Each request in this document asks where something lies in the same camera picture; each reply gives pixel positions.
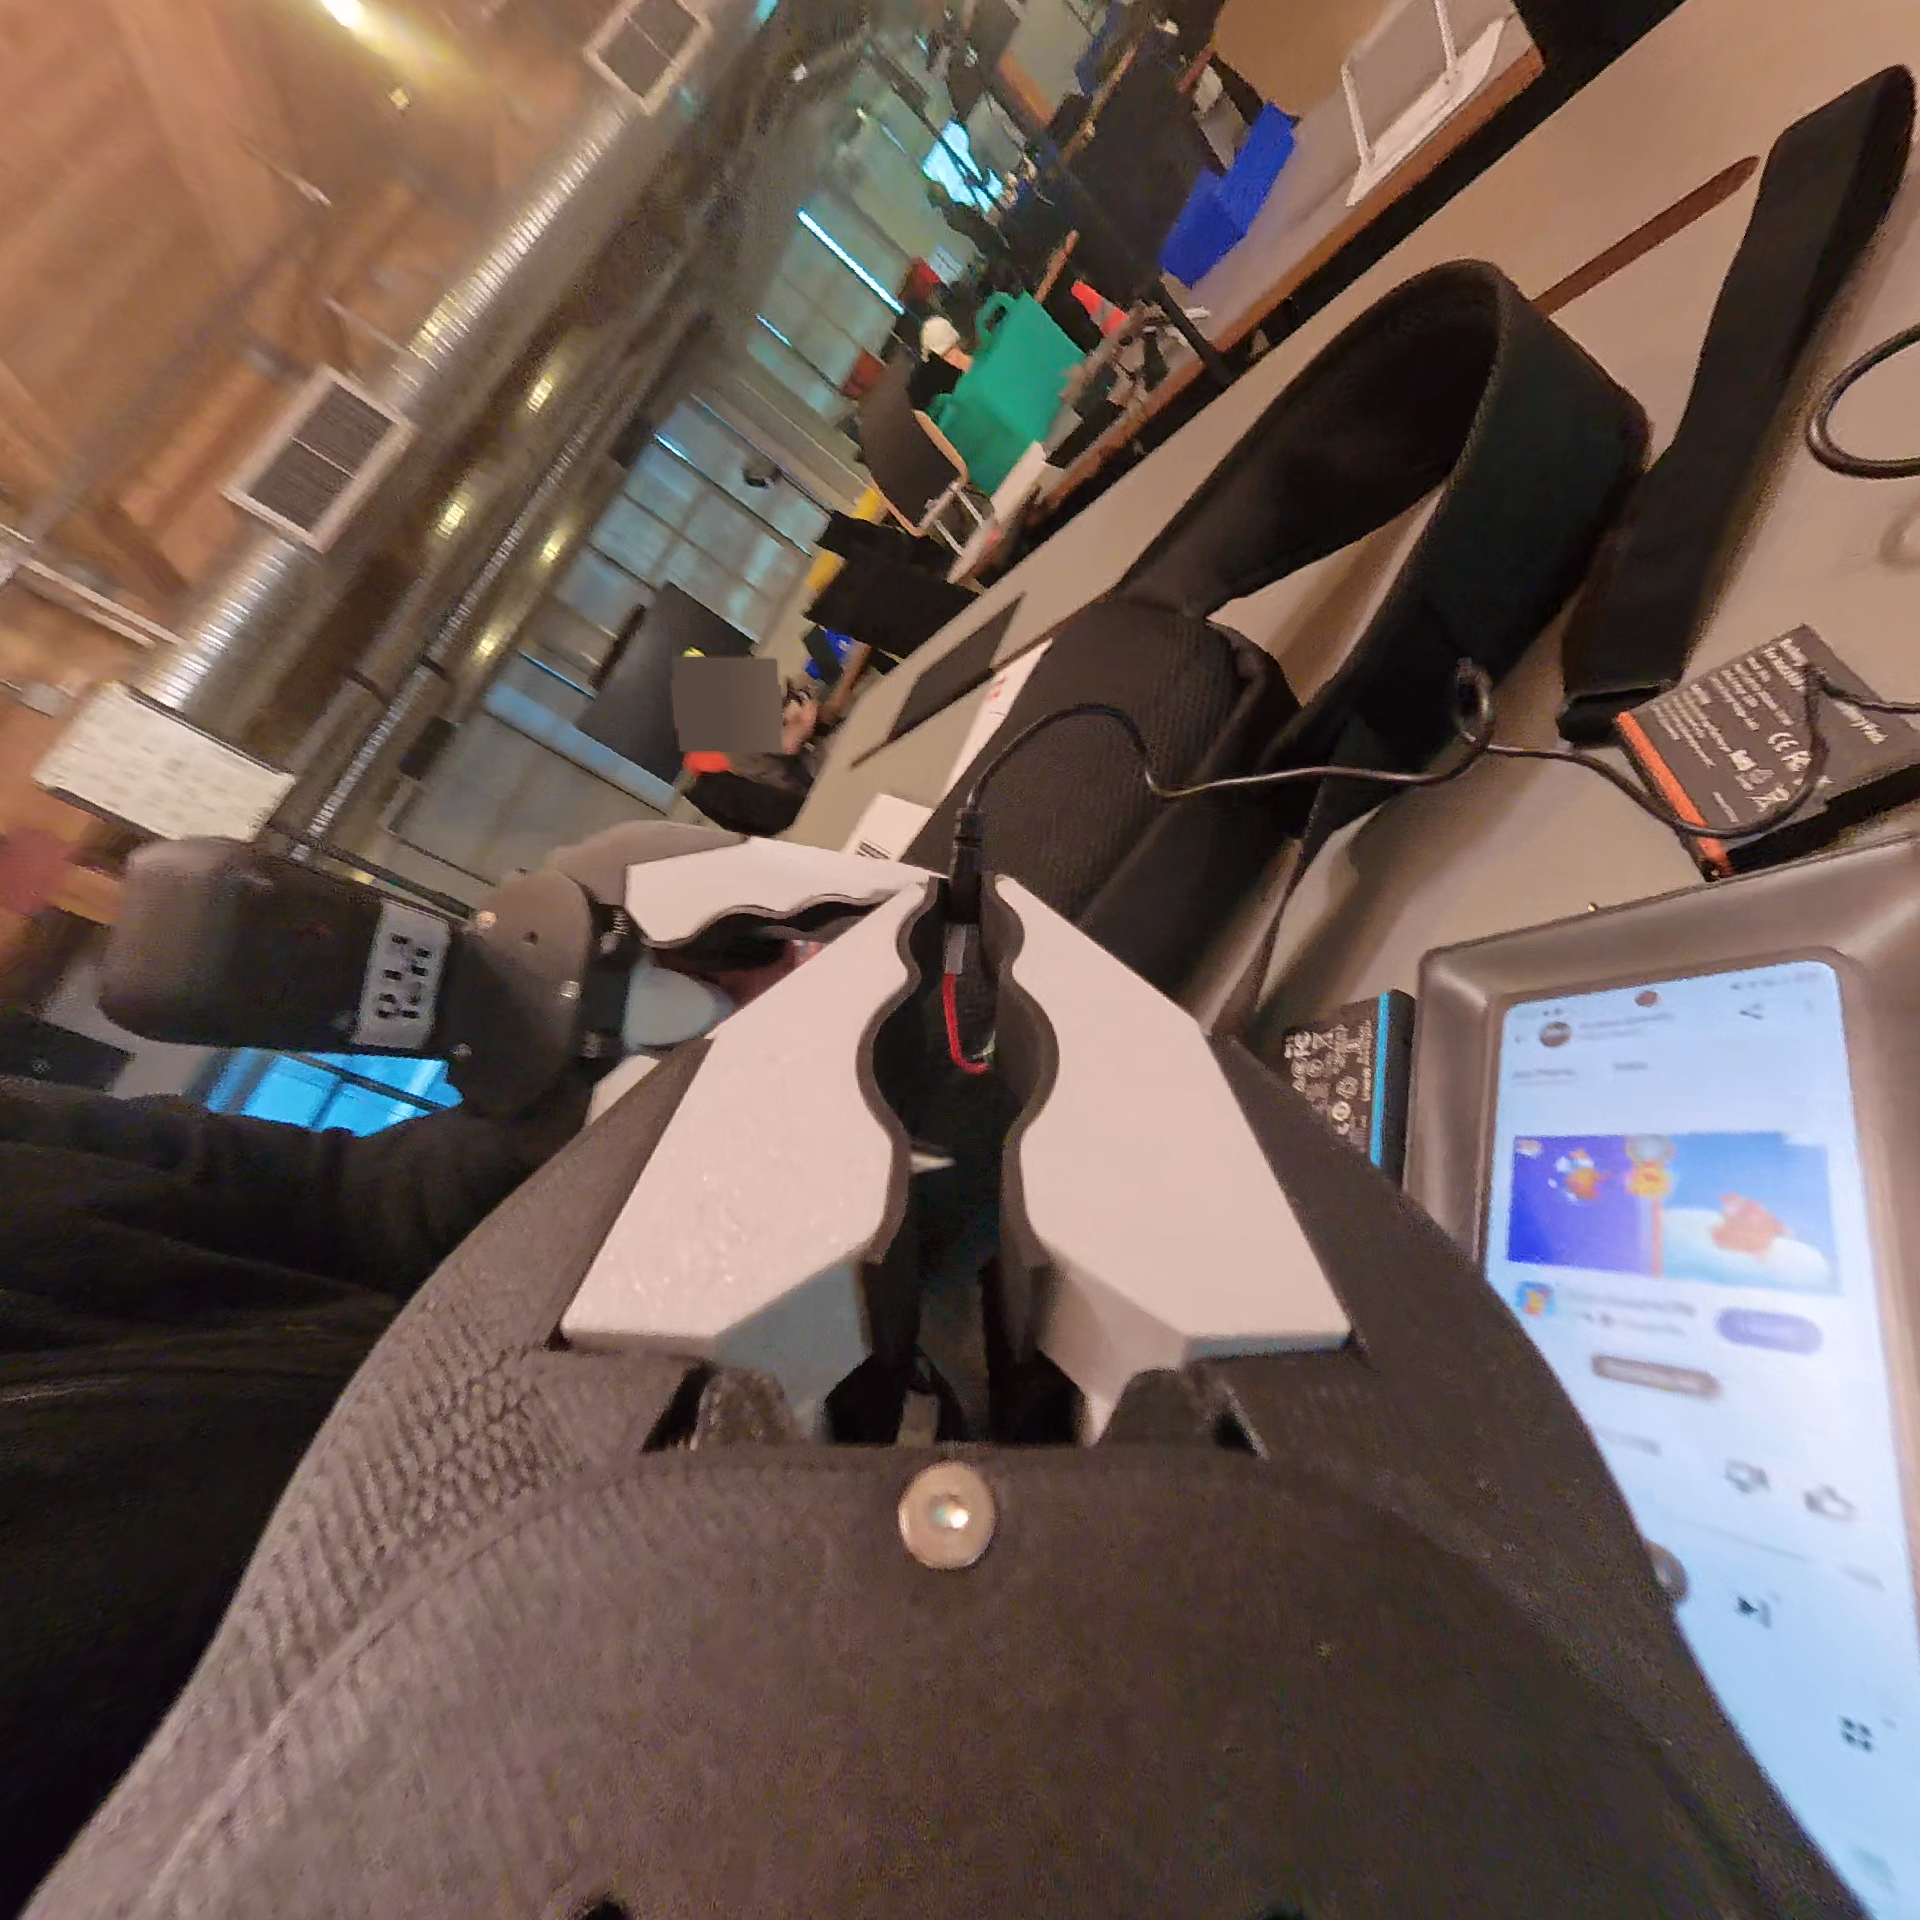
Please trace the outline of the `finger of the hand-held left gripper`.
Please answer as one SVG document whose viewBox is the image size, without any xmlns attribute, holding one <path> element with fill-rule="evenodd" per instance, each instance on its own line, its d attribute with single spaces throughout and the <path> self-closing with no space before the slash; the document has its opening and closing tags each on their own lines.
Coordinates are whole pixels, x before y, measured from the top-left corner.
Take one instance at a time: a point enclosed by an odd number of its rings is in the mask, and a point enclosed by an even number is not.
<svg viewBox="0 0 1920 1920">
<path fill-rule="evenodd" d="M 663 1057 L 701 1041 L 751 996 L 751 971 L 659 953 L 631 973 L 618 1041 L 624 1057 Z"/>
<path fill-rule="evenodd" d="M 749 840 L 631 864 L 621 907 L 650 948 L 690 948 L 734 925 L 759 936 L 860 917 L 932 883 L 901 863 Z"/>
</svg>

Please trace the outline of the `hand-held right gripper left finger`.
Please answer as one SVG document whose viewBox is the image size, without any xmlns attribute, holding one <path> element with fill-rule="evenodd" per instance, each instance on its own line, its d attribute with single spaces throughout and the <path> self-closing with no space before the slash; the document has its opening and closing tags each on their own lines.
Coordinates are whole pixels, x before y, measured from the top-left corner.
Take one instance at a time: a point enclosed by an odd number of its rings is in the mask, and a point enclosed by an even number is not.
<svg viewBox="0 0 1920 1920">
<path fill-rule="evenodd" d="M 560 1320 L 578 1353 L 768 1376 L 802 1429 L 876 1351 L 908 1135 L 876 1042 L 919 988 L 923 881 L 722 1023 Z"/>
</svg>

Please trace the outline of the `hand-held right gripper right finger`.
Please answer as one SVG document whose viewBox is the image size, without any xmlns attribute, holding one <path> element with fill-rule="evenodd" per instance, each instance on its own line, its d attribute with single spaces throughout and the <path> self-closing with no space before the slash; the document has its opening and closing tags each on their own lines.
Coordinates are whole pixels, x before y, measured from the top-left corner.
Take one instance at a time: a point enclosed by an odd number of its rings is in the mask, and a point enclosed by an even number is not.
<svg viewBox="0 0 1920 1920">
<path fill-rule="evenodd" d="M 992 877 L 999 1253 L 1029 1351 L 1106 1429 L 1141 1376 L 1333 1353 L 1354 1323 L 1186 1010 L 1016 881 Z"/>
</svg>

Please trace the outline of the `red wire white connector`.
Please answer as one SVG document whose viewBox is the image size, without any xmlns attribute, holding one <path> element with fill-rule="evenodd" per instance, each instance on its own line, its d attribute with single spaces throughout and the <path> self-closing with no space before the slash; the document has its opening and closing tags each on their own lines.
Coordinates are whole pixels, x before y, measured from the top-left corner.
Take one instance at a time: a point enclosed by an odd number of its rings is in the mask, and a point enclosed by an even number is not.
<svg viewBox="0 0 1920 1920">
<path fill-rule="evenodd" d="M 946 1059 L 958 1074 L 978 1082 L 996 1066 L 999 985 L 975 923 L 944 915 L 940 948 L 938 1003 Z"/>
</svg>

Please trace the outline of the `person's left forearm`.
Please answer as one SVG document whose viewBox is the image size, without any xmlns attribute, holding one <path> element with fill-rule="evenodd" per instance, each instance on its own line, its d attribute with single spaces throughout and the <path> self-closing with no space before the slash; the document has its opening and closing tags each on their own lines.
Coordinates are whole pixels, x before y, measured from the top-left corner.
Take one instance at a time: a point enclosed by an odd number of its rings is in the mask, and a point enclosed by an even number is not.
<svg viewBox="0 0 1920 1920">
<path fill-rule="evenodd" d="M 4 1080 L 4 1349 L 359 1295 L 406 1301 L 587 1117 L 570 1080 L 373 1137 Z"/>
</svg>

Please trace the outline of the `black battery with blue edge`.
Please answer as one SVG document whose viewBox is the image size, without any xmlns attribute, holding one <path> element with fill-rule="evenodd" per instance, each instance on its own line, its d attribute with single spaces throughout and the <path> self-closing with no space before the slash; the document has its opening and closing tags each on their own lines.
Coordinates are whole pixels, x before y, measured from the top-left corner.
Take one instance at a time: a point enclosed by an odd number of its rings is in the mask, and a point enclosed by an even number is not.
<svg viewBox="0 0 1920 1920">
<path fill-rule="evenodd" d="M 1408 1156 L 1416 1000 L 1390 989 L 1280 1036 L 1285 1076 L 1327 1129 L 1390 1183 Z"/>
</svg>

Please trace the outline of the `black backpack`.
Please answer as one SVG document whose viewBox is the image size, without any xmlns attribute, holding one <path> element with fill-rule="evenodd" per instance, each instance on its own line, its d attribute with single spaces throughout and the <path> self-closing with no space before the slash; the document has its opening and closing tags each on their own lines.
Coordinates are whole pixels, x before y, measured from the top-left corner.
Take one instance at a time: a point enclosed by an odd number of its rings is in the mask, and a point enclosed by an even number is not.
<svg viewBox="0 0 1920 1920">
<path fill-rule="evenodd" d="M 1395 792 L 1450 777 L 1639 481 L 1642 403 L 1480 260 L 1415 274 L 1238 435 L 1118 587 L 1058 631 L 1044 722 L 989 828 L 1061 825 L 1044 895 L 1163 993 L 1267 864 L 1300 868 Z M 1327 682 L 1291 691 L 1215 620 L 1429 505 Z"/>
</svg>

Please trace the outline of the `black wooden chair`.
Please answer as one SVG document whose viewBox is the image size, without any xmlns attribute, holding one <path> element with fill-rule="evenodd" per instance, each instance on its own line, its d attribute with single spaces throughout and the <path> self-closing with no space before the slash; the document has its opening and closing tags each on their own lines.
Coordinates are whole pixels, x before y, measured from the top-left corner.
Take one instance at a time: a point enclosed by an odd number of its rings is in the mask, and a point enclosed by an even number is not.
<svg viewBox="0 0 1920 1920">
<path fill-rule="evenodd" d="M 892 519 L 916 540 L 940 540 L 955 557 L 988 525 L 988 496 L 942 427 L 909 399 L 911 367 L 888 363 L 858 404 L 858 443 Z"/>
</svg>

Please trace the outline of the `white air vent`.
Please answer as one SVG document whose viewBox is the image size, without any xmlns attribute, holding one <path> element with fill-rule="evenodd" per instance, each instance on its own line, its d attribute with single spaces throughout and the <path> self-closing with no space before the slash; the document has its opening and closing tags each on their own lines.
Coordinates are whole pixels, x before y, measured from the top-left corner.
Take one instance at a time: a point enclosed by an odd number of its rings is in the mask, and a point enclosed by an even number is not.
<svg viewBox="0 0 1920 1920">
<path fill-rule="evenodd" d="M 620 2 L 584 41 L 582 59 L 640 113 L 659 113 L 703 57 L 711 36 L 706 5 Z"/>
<path fill-rule="evenodd" d="M 279 540 L 327 553 L 413 439 L 413 423 L 359 380 L 318 369 L 222 499 Z"/>
</svg>

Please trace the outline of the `smartphone in grey case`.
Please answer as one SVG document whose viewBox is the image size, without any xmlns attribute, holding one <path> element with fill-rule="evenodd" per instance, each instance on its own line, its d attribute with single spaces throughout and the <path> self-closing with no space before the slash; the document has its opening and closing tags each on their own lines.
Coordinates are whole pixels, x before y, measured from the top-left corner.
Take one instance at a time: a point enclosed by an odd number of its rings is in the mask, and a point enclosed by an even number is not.
<svg viewBox="0 0 1920 1920">
<path fill-rule="evenodd" d="M 1917 1900 L 1915 995 L 1914 835 L 1430 952 L 1406 1159 L 1871 1916 Z"/>
</svg>

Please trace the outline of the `green fabric bag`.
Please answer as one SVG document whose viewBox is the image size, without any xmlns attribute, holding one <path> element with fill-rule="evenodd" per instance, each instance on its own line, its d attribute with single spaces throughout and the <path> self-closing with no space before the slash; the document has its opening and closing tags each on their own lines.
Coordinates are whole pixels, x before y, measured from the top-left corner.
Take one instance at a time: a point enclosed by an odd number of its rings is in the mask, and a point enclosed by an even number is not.
<svg viewBox="0 0 1920 1920">
<path fill-rule="evenodd" d="M 978 308 L 968 371 L 928 408 L 971 490 L 996 492 L 1031 447 L 1046 443 L 1083 356 L 1031 295 L 994 295 Z"/>
</svg>

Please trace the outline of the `blue plastic bin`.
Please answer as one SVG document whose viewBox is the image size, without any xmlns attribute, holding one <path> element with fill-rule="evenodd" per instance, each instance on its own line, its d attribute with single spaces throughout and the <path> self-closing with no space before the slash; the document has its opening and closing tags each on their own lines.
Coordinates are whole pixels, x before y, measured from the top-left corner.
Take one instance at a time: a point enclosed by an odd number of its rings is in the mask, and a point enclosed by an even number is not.
<svg viewBox="0 0 1920 1920">
<path fill-rule="evenodd" d="M 1159 267 L 1181 285 L 1197 285 L 1250 234 L 1293 153 L 1296 122 L 1261 107 L 1229 167 L 1204 169 L 1159 253 Z"/>
</svg>

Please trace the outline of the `white document stand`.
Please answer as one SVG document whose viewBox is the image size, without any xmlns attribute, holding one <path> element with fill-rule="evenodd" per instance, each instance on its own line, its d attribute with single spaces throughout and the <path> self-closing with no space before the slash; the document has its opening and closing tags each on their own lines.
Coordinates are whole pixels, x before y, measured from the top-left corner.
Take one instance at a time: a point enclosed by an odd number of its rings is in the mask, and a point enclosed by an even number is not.
<svg viewBox="0 0 1920 1920">
<path fill-rule="evenodd" d="M 1507 2 L 1395 2 L 1340 66 L 1356 175 L 1356 209 L 1437 137 L 1530 36 Z"/>
</svg>

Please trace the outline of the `white wall sign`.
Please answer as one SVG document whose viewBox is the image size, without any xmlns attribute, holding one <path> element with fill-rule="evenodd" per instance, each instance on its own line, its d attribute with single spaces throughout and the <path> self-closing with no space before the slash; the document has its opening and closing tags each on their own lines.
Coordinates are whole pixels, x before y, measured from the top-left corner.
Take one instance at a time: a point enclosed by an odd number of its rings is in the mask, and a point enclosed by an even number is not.
<svg viewBox="0 0 1920 1920">
<path fill-rule="evenodd" d="M 32 780 L 64 804 L 163 842 L 251 842 L 298 785 L 112 682 L 86 696 Z"/>
</svg>

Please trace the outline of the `silver air duct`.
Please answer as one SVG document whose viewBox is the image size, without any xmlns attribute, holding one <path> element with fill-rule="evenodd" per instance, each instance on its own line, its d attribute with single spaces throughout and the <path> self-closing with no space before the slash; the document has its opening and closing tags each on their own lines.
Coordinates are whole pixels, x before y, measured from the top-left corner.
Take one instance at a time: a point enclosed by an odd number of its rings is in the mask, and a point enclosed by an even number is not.
<svg viewBox="0 0 1920 1920">
<path fill-rule="evenodd" d="M 327 553 L 284 543 L 238 512 L 242 525 L 178 617 L 172 645 L 141 669 L 141 697 L 204 730 L 240 724 L 264 697 L 286 650 L 333 594 L 340 553 L 379 540 L 376 525 L 394 509 L 376 501 L 396 476 L 442 451 L 484 408 L 508 363 L 610 240 L 759 29 L 755 5 L 706 7 L 708 49 L 659 113 L 640 113 L 582 57 L 582 101 L 557 149 L 510 195 L 415 330 L 379 369 L 356 377 L 413 423 L 410 451 Z"/>
</svg>

